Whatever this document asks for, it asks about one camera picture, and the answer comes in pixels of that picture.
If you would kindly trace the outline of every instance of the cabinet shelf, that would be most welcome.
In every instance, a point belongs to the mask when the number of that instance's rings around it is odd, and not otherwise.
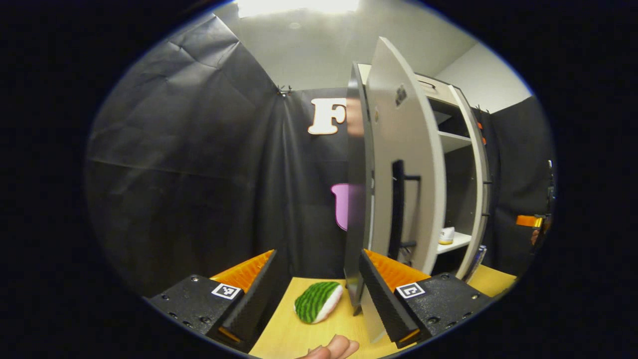
[[[442,131],[439,131],[439,137],[441,138],[441,144],[443,145],[443,153],[452,152],[455,149],[472,145],[472,141],[469,137],[463,137]]]
[[[454,233],[454,241],[452,242],[452,244],[448,244],[448,245],[439,244],[438,247],[436,248],[436,254],[438,255],[438,254],[441,254],[441,253],[446,253],[446,252],[449,252],[451,250],[466,246],[466,245],[468,245],[470,243],[471,239],[472,239],[472,236],[468,236],[467,234],[455,232]]]

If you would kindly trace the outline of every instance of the ceiling light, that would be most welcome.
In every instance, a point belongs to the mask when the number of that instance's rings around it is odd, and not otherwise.
[[[239,18],[279,13],[296,9],[310,9],[323,13],[355,11],[359,0],[236,0]]]

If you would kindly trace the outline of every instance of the watermelon slice toy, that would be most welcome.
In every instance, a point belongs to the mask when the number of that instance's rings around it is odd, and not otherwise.
[[[319,323],[334,310],[342,293],[338,282],[315,283],[295,300],[295,313],[304,323]]]

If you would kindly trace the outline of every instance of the pink object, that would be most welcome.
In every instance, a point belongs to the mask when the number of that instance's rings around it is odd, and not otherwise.
[[[348,184],[338,183],[330,191],[335,197],[335,214],[337,225],[344,231],[348,230]]]

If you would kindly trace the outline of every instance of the white ceiling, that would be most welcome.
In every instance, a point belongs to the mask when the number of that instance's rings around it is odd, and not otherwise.
[[[352,61],[371,63],[379,36],[388,38],[415,72],[429,76],[477,43],[431,10],[400,0],[360,0],[357,11],[332,15],[294,10],[240,19],[235,3],[213,12],[276,84],[293,89],[346,87]],[[290,27],[294,22],[298,29]]]

